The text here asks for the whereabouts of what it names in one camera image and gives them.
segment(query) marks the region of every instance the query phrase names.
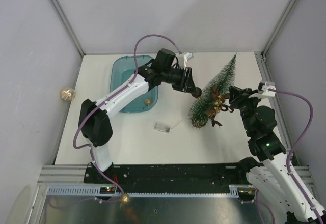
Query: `white table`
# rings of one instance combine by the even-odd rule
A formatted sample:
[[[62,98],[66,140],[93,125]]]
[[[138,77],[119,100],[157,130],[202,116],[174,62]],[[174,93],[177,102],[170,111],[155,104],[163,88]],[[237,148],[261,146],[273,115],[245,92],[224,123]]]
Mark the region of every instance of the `white table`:
[[[194,53],[189,61],[196,86],[203,88],[234,56],[233,52]],[[87,55],[83,59],[55,164],[87,164],[88,148],[76,150],[72,140],[77,130],[80,106],[89,98],[95,101],[109,93],[112,64],[125,55]],[[238,52],[235,86],[256,89],[262,80],[253,52]],[[148,112],[118,113],[112,120],[113,137],[108,147],[114,164],[224,163],[251,156],[240,113],[221,112],[216,120],[222,127],[196,129],[188,120],[195,99],[174,91],[171,85],[158,87],[157,104]],[[260,105],[270,106],[268,100]],[[171,126],[169,134],[154,130],[155,122]],[[87,141],[79,135],[77,144]]]

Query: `white wall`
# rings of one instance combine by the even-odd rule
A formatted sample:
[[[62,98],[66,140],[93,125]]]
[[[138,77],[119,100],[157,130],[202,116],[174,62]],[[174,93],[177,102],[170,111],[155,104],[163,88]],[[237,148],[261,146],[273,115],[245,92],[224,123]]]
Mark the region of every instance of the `white wall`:
[[[59,0],[86,53],[132,53],[143,35],[182,50],[261,51],[289,0]],[[156,52],[152,39],[139,52]]]
[[[81,58],[48,0],[0,0],[0,223],[22,223]]]
[[[314,119],[297,153],[310,166],[326,205],[326,0],[300,0],[267,61],[278,89],[299,93],[312,102]],[[293,141],[303,131],[309,108],[305,102],[280,96]]]

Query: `brown bow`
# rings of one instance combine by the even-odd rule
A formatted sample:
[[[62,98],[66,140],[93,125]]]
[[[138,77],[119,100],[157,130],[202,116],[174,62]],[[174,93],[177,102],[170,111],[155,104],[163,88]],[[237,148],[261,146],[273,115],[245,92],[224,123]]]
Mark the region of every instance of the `brown bow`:
[[[217,85],[212,86],[212,99],[214,103],[205,112],[208,115],[208,117],[212,120],[212,126],[215,126],[216,124],[218,124],[218,126],[222,126],[220,122],[214,120],[215,116],[220,111],[229,111],[230,113],[234,112],[233,108],[225,104],[225,100],[228,99],[229,97],[230,97],[229,93],[224,95],[219,94]]]

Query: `gold ornament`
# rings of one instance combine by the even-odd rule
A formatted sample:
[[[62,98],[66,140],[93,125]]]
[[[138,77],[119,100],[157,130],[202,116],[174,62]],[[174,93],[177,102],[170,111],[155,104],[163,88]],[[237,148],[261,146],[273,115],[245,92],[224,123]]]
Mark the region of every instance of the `gold ornament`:
[[[71,101],[75,98],[75,96],[76,96],[76,92],[73,88],[63,88],[60,91],[60,97],[62,98],[62,100]]]
[[[126,203],[128,203],[130,201],[130,196],[128,195],[128,194],[124,194],[123,195],[123,197],[122,197],[122,199],[120,200],[120,203],[121,204],[126,204]]]
[[[145,104],[147,105],[147,106],[150,106],[151,104],[152,104],[152,100],[150,99],[150,98],[147,98],[147,99],[145,99]]]

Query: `miniature christmas tree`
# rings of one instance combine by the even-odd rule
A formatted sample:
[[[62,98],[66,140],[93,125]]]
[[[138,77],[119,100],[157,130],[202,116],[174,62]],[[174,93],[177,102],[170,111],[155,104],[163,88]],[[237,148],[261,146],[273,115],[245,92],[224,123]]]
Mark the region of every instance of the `miniature christmas tree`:
[[[190,108],[189,118],[194,127],[204,127],[208,120],[212,120],[212,125],[221,123],[214,120],[220,111],[230,111],[233,109],[225,105],[225,100],[229,98],[229,87],[234,84],[236,54],[230,62],[206,85],[202,91],[202,96],[197,98]]]

